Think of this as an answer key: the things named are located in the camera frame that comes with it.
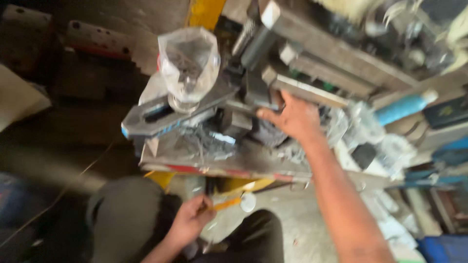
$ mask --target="green part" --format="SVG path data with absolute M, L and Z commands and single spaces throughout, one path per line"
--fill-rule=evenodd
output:
M 299 77 L 299 74 L 300 74 L 300 71 L 293 69 L 293 68 L 289 69 L 289 75 L 291 78 L 297 79 L 297 77 Z
M 328 82 L 323 83 L 323 89 L 326 91 L 332 91 L 334 88 L 335 86 L 333 86 L 333 84 L 331 83 L 328 83 Z

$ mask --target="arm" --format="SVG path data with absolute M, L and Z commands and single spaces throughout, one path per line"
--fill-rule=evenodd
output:
M 316 106 L 282 91 L 281 115 L 261 109 L 257 115 L 296 138 L 314 174 L 317 202 L 335 243 L 340 262 L 393 263 L 387 242 L 374 218 L 343 171 L 320 130 Z
M 166 237 L 143 259 L 141 263 L 170 263 L 182 249 L 195 241 L 208 222 L 216 216 L 212 201 L 199 195 L 180 207 Z

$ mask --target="forearm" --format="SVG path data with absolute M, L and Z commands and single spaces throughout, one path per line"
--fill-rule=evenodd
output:
M 170 263 L 182 251 L 167 236 L 143 259 L 141 263 Z
M 301 142 L 309 161 L 317 201 L 341 262 L 393 262 L 377 223 L 319 133 Z

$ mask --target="hand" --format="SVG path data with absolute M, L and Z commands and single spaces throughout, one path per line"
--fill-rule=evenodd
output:
M 323 137 L 317 106 L 298 99 L 284 90 L 281 91 L 281 95 L 286 106 L 280 115 L 263 108 L 257 111 L 257 117 L 271 121 L 276 127 L 300 143 L 316 136 Z
M 216 211 L 209 207 L 213 207 L 213 202 L 206 195 L 184 202 L 165 239 L 180 249 L 195 241 L 203 227 L 216 216 Z

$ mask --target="blue paint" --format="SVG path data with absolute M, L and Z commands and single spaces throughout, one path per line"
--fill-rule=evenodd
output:
M 127 133 L 127 131 L 126 131 L 123 127 L 121 127 L 120 130 L 122 131 L 122 134 L 125 136 L 125 138 L 128 139 L 128 133 Z
M 375 112 L 379 123 L 385 126 L 403 117 L 419 112 L 428 102 L 420 95 L 409 95 Z

